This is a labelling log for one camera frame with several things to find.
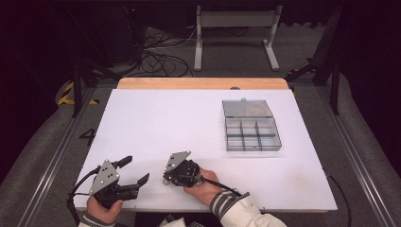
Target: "metal rail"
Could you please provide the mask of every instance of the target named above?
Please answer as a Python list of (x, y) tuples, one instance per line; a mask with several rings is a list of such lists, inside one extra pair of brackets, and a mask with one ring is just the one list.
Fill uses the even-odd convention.
[(380, 225), (383, 227), (395, 227), (395, 223), (392, 220), (392, 216), (389, 213), (384, 201), (381, 199), (374, 181), (366, 170), (365, 165), (357, 154), (357, 150), (349, 137), (344, 125), (342, 124), (341, 118), (339, 115), (335, 115), (331, 109), (330, 98), (325, 89), (321, 86), (316, 87), (318, 94), (324, 103), (327, 111), (330, 113), (330, 116), (336, 125), (336, 128), (340, 134), (342, 139), (342, 143), (345, 148), (345, 155), (348, 157), (348, 160), (354, 169), (357, 178), (368, 198), (370, 204), (373, 207), (373, 210), (377, 216)]
[(94, 92), (95, 88), (88, 88), (88, 91), (85, 93), (85, 96), (83, 98), (84, 105), (82, 106), (80, 112), (78, 112), (77, 116), (71, 119), (67, 127), (67, 130), (65, 131), (64, 136), (62, 137), (60, 144), (57, 147), (56, 152), (52, 160), (50, 161), (49, 166), (47, 167), (46, 172), (42, 176), (39, 185), (36, 188), (36, 191), (29, 202), (29, 205), (27, 206), (23, 216), (20, 219), (20, 222), (18, 223), (18, 227), (31, 226), (36, 216), (38, 215), (39, 209), (41, 208), (42, 203), (44, 202), (44, 198), (47, 195), (47, 192), (51, 184), (53, 183), (56, 174), (60, 168), (60, 165), (65, 156), (67, 148), (70, 144), (70, 140), (74, 133), (74, 130), (77, 127), (80, 119), (82, 118), (82, 115), (86, 107), (88, 106), (87, 104), (89, 104)]

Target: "black curtain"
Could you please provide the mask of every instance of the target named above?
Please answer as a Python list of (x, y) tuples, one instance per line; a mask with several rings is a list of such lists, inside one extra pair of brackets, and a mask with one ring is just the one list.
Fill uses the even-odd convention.
[[(360, 1), (342, 15), (341, 58), (354, 101), (401, 176), (401, 14), (396, 1)], [(346, 22), (355, 25), (347, 28)]]
[(0, 183), (30, 137), (54, 113), (70, 61), (44, 1), (7, 1), (0, 11)]

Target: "clear plastic box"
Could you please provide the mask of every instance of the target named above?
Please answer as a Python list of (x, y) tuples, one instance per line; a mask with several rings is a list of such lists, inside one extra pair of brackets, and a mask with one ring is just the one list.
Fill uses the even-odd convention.
[(266, 100), (223, 100), (228, 151), (277, 151), (280, 136)]

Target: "sleeve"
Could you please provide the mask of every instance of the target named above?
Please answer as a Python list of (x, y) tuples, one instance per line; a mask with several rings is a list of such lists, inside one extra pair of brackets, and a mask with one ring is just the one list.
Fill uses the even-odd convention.
[(90, 214), (85, 214), (78, 227), (114, 227), (114, 225), (114, 223), (108, 224)]
[(219, 192), (210, 203), (210, 210), (225, 227), (285, 227), (280, 219), (270, 215), (262, 215), (253, 205), (250, 194), (237, 196), (231, 191)]

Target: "white sleeve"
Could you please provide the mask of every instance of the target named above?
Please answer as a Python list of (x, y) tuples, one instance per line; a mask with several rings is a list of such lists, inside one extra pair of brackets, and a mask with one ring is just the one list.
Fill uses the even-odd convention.
[(210, 204), (211, 211), (220, 219), (224, 227), (285, 227), (280, 219), (270, 215), (262, 215), (253, 205), (249, 193), (238, 197), (223, 190)]

